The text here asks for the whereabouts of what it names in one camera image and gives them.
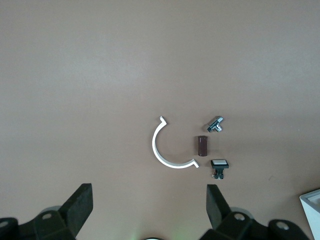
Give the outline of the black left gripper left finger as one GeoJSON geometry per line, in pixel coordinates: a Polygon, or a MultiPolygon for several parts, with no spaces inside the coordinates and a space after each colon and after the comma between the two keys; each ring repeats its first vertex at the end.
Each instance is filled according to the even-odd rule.
{"type": "Polygon", "coordinates": [[[58,210],[34,219],[37,240],[75,240],[93,210],[93,187],[83,183],[58,210]]]}

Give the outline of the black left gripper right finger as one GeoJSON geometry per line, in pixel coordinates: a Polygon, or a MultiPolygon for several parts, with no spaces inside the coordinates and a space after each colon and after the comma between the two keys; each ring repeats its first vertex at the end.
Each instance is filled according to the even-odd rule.
{"type": "Polygon", "coordinates": [[[264,240],[266,228],[241,211],[233,211],[216,184],[206,187],[206,212],[212,228],[207,240],[264,240]]]}

